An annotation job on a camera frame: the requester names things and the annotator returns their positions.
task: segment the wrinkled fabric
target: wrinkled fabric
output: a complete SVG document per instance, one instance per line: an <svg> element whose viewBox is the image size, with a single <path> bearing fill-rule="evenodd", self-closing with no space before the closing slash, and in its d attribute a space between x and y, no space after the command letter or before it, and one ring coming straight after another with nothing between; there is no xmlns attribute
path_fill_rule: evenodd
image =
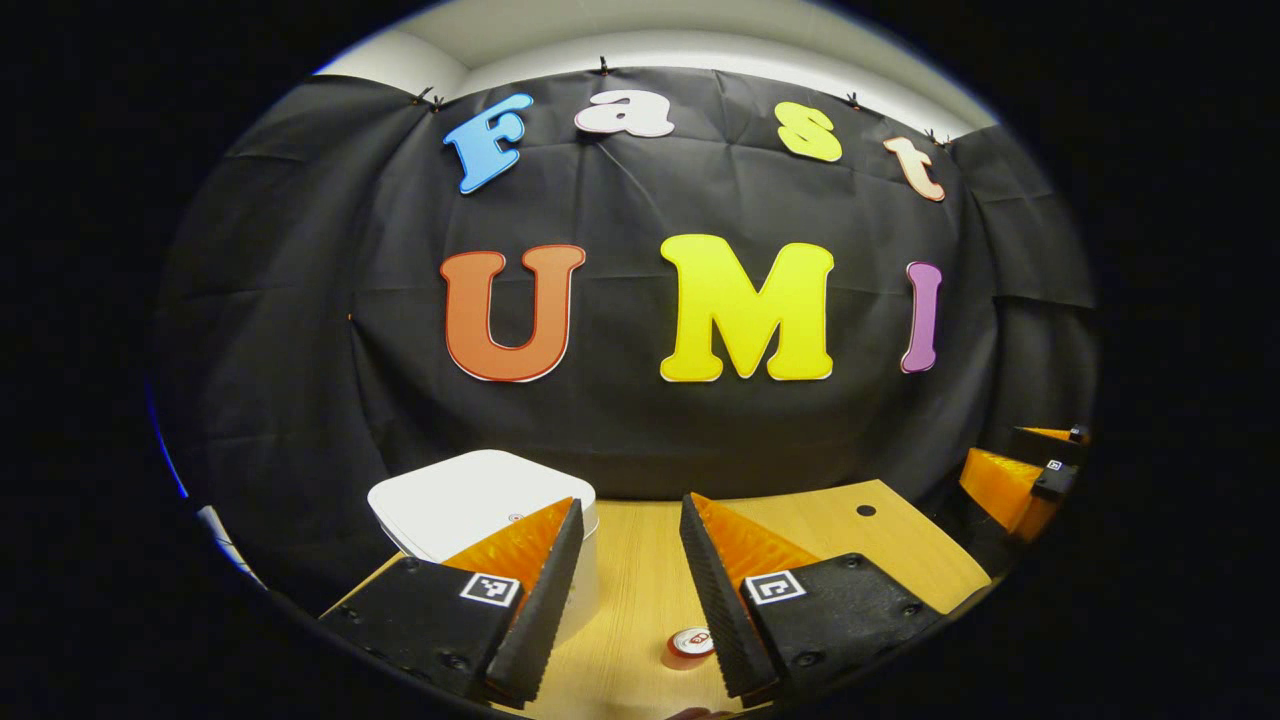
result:
<svg viewBox="0 0 1280 720"><path fill-rule="evenodd" d="M605 90L666 96L676 129L588 135ZM516 92L518 163L472 195L444 136ZM1093 290L1061 199L1001 128L947 149L824 94L696 69L521 81L426 104L376 82L315 77L214 169L172 249L155 323L156 400L175 468L246 560L324 609L393 550L365 496L477 448L590 482L600 497L780 495L879 478L915 501L986 428L1070 427L1097 382ZM773 108L817 108L844 155L788 152ZM882 142L927 152L943 202L920 197ZM726 361L671 383L675 234L723 237L759 288L778 250L819 245L832 375L778 382ZM521 255L572 243L568 346L529 383L463 373L444 345L440 264L502 252L492 337L531 333ZM942 270L936 365L904 374L909 263ZM764 360L777 348L771 341Z"/></svg>

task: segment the red bottle cap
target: red bottle cap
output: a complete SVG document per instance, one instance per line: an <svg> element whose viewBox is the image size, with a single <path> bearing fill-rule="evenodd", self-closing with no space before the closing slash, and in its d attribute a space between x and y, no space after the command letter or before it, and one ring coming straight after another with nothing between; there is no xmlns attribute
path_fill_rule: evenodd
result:
<svg viewBox="0 0 1280 720"><path fill-rule="evenodd" d="M673 670L689 670L701 665L713 652L716 643L707 628L686 628L667 638L662 664Z"/></svg>

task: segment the letter m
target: letter m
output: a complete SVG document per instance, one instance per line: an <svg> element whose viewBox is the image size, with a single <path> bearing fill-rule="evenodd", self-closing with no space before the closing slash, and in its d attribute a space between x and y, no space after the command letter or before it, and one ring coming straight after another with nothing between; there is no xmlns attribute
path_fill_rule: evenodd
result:
<svg viewBox="0 0 1280 720"><path fill-rule="evenodd" d="M778 331L778 351L769 359L776 380L820 380L831 375L827 355L827 273L831 252L803 242L778 251L759 292L724 238L677 234L662 243L662 256L676 265L680 315L676 350L662 361L669 382L710 382L724 363L712 354L712 325L719 328L739 377L749 378Z"/></svg>

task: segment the white box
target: white box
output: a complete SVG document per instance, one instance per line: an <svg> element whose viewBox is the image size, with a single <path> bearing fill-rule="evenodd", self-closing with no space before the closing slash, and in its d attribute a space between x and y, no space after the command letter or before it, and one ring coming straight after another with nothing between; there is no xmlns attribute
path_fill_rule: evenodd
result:
<svg viewBox="0 0 1280 720"><path fill-rule="evenodd" d="M378 483L369 491L369 505L404 555L443 562L566 497L582 501L584 532L556 634L559 644L599 606L595 530L600 521L590 483L509 452L477 450Z"/></svg>

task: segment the blue letter f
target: blue letter f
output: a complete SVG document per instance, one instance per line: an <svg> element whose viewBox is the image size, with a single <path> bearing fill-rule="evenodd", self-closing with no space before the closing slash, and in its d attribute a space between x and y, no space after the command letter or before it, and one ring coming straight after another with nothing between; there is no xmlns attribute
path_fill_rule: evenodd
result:
<svg viewBox="0 0 1280 720"><path fill-rule="evenodd" d="M444 136L445 145L453 145L462 159L462 182L458 190L462 195L474 192L481 184L498 177L520 159L515 149L503 150L498 140L515 142L525 136L525 123L512 110L524 110L534 104L534 99L524 92L489 108ZM493 127L489 120L495 120Z"/></svg>

